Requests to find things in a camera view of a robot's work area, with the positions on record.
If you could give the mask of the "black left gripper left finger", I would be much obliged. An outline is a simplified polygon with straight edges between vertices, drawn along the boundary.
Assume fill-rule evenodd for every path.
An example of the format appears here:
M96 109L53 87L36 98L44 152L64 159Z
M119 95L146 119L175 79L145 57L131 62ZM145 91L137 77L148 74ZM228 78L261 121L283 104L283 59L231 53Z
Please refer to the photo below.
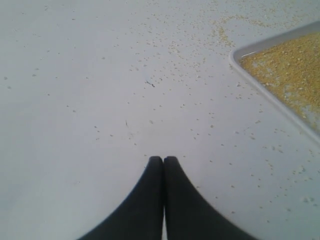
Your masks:
M160 240L163 234L163 160L149 158L125 200L82 240Z

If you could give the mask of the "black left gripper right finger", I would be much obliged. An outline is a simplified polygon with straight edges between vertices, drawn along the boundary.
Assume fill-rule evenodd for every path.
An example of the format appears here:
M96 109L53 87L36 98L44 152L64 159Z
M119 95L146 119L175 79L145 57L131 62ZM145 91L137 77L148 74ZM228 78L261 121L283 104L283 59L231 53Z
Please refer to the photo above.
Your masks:
M193 186L177 157L163 161L165 225L169 240L253 240L216 211Z

